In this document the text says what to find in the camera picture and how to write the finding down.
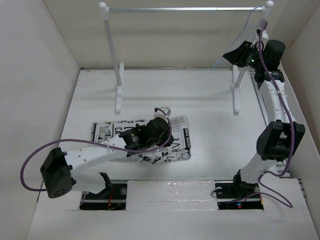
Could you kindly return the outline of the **black white newspaper print trousers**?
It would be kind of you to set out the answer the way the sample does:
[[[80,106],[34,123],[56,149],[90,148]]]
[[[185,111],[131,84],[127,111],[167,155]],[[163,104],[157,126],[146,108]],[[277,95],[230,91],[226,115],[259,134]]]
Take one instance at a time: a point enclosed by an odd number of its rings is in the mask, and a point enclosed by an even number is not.
[[[91,141],[103,143],[121,132],[134,128],[137,124],[141,126],[148,122],[148,119],[106,121],[102,123],[94,122],[91,127]],[[118,158],[115,161],[155,165],[189,160],[192,154],[188,118],[186,115],[177,116],[171,118],[170,122],[173,137],[173,142],[170,146],[163,147],[156,152],[134,154]]]

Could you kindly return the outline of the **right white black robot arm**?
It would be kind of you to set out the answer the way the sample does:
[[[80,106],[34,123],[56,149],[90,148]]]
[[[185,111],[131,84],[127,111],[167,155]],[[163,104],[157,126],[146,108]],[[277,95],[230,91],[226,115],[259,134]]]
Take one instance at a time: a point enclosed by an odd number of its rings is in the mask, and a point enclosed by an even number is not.
[[[284,50],[285,44],[279,40],[268,40],[261,47],[244,41],[223,55],[233,65],[254,69],[254,80],[265,104],[268,122],[257,139],[256,154],[233,177],[230,191],[237,197],[253,193],[260,175],[277,162],[289,161],[306,131],[290,113],[285,96],[285,78],[278,69]]]

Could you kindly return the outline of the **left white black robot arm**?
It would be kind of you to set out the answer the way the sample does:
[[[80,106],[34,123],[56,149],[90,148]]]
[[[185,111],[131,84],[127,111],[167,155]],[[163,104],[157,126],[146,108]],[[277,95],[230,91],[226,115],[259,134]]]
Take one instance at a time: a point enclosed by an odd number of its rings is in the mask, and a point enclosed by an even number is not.
[[[74,190],[107,198],[112,191],[108,174],[100,170],[97,178],[85,177],[84,171],[134,154],[155,152],[169,146],[173,140],[170,120],[156,117],[104,143],[94,142],[92,146],[74,151],[62,151],[57,147],[49,152],[40,167],[47,195],[56,199]]]

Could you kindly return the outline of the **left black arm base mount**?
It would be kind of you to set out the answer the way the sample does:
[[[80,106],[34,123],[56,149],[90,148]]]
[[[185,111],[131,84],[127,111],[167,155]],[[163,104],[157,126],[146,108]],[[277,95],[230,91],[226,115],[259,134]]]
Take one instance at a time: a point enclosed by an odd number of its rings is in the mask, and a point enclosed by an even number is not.
[[[106,173],[101,172],[104,188],[97,194],[85,191],[79,204],[84,211],[124,211],[126,210],[128,181],[110,180]]]

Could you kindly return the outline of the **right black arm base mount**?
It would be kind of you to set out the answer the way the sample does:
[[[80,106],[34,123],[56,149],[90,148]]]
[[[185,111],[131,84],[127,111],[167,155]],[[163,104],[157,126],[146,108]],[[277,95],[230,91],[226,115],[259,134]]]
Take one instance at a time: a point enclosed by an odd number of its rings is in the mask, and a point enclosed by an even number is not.
[[[215,180],[211,196],[217,200],[218,210],[263,210],[258,184],[237,185],[232,180]]]

